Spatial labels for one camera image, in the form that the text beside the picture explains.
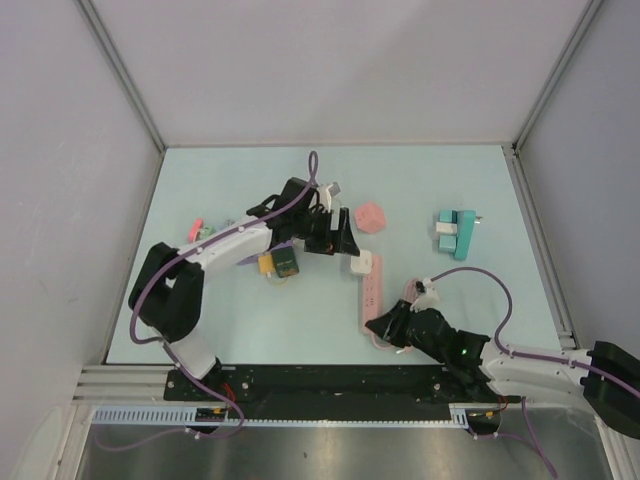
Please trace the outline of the white charger plug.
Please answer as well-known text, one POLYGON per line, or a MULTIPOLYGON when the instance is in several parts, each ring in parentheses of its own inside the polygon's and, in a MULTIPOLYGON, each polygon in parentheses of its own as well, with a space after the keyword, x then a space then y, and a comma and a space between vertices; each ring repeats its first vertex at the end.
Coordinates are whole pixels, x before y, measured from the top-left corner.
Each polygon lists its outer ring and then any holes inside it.
POLYGON ((350 257, 349 268, 353 275, 362 277, 369 275, 373 269, 373 254, 361 249, 358 256, 350 257))

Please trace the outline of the pink cube socket adapter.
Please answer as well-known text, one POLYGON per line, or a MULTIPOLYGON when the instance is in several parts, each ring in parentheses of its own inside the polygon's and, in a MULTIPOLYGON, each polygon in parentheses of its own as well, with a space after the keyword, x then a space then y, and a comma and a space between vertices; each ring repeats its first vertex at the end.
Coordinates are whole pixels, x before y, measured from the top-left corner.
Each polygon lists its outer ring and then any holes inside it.
POLYGON ((387 225, 384 210, 374 202, 366 202, 354 211, 357 228, 367 234, 375 234, 387 225))

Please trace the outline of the pink power strip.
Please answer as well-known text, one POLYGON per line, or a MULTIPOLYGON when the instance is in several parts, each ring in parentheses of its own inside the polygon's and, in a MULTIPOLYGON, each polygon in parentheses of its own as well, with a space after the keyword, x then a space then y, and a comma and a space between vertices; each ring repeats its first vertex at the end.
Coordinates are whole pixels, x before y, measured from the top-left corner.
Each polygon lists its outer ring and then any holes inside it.
POLYGON ((383 315, 383 261, 380 255, 372 256, 372 267, 369 274, 361 282, 361 331, 370 334, 366 324, 383 315))

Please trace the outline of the teal power strip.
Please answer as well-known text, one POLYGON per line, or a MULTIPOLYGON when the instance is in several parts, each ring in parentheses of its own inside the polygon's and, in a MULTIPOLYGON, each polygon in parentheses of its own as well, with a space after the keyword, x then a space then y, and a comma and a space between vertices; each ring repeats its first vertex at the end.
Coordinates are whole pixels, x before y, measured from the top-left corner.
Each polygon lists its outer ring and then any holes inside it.
POLYGON ((479 217, 475 210, 455 210, 457 212, 457 249, 450 254, 456 261, 467 259, 475 225, 479 217))

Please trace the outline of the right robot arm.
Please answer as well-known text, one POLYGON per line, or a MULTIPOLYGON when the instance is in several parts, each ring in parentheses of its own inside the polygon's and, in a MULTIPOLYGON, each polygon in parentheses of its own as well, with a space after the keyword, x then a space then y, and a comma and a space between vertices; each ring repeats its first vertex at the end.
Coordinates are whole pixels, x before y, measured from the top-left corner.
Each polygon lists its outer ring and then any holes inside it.
POLYGON ((564 404, 639 438, 639 360, 613 343, 556 353, 500 347, 487 335, 455 329, 434 308, 415 312, 404 300, 364 327, 394 347, 410 347, 436 360, 473 401, 494 394, 564 404))

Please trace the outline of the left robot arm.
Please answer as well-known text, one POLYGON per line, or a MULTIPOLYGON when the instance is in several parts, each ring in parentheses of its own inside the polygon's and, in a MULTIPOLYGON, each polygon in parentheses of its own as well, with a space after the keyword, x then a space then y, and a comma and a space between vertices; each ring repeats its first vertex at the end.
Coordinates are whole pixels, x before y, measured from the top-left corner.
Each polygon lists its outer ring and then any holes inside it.
POLYGON ((307 253, 359 256, 348 208, 332 206, 339 192, 335 182, 312 185, 292 177, 280 193, 213 236, 182 248, 160 242, 148 251, 128 306, 188 373, 185 385, 197 398, 210 399, 221 387, 220 361, 198 328, 207 281, 294 239, 307 253))

